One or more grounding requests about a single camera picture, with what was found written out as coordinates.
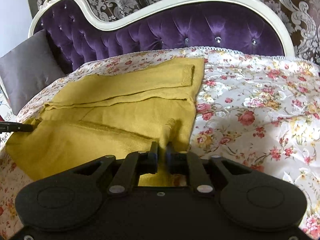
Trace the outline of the mustard yellow knit sweater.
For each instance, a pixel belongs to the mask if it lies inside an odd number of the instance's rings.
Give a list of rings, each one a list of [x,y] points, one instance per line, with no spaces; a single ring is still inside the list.
[[[174,58],[118,75],[88,75],[68,83],[5,150],[32,180],[98,159],[147,151],[157,142],[186,151],[196,115],[204,59]]]

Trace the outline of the grey satin pillow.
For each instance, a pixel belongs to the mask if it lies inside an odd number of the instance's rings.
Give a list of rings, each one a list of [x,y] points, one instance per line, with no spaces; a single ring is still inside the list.
[[[14,115],[41,90],[64,77],[41,30],[1,57],[1,80]]]

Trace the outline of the purple tufted white-framed headboard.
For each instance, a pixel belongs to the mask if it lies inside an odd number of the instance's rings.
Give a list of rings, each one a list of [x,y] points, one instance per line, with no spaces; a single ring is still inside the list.
[[[282,20],[258,0],[161,0],[114,22],[86,0],[46,0],[29,28],[45,31],[65,73],[85,62],[138,51],[209,46],[245,54],[293,56]]]

